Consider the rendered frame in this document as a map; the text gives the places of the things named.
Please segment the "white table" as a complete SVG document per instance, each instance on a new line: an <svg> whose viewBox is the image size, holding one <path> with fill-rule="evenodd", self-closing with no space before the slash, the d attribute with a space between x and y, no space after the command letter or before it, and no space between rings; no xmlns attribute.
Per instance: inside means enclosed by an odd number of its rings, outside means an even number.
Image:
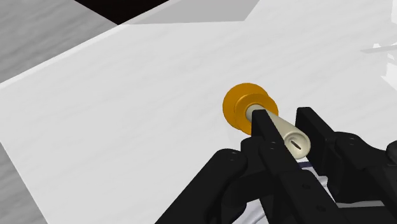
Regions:
<svg viewBox="0 0 397 224"><path fill-rule="evenodd" d="M397 140L397 0L193 1L119 25L0 84L0 143L48 224L155 224L219 149L240 83L294 122Z"/></svg>

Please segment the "orange plunger with cream handle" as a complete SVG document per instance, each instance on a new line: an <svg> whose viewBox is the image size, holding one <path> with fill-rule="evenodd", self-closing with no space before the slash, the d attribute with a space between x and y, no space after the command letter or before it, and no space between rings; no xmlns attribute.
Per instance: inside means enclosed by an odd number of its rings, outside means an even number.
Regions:
<svg viewBox="0 0 397 224"><path fill-rule="evenodd" d="M279 116L275 101L259 85L241 83L232 87L223 99L223 114L226 121L235 129L251 134L253 111L264 109L280 133L285 146L295 159L309 154L309 137L293 124Z"/></svg>

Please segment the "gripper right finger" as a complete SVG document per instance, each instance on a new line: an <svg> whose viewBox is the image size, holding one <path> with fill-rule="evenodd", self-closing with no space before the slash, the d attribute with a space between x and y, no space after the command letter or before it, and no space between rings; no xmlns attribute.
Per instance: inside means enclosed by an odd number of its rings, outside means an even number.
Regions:
<svg viewBox="0 0 397 224"><path fill-rule="evenodd" d="M334 131L312 108L296 111L295 125L310 139L307 159L328 178L335 202L381 201L397 224L397 164L356 134Z"/></svg>

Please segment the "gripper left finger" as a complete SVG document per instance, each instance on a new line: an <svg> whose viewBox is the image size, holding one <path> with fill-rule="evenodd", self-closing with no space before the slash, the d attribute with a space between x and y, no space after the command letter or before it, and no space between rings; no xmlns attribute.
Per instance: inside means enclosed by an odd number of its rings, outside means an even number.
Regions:
<svg viewBox="0 0 397 224"><path fill-rule="evenodd" d="M155 224L232 224L263 198L270 224L345 224L345 216L284 145L268 113L253 112L241 150L217 151Z"/></svg>

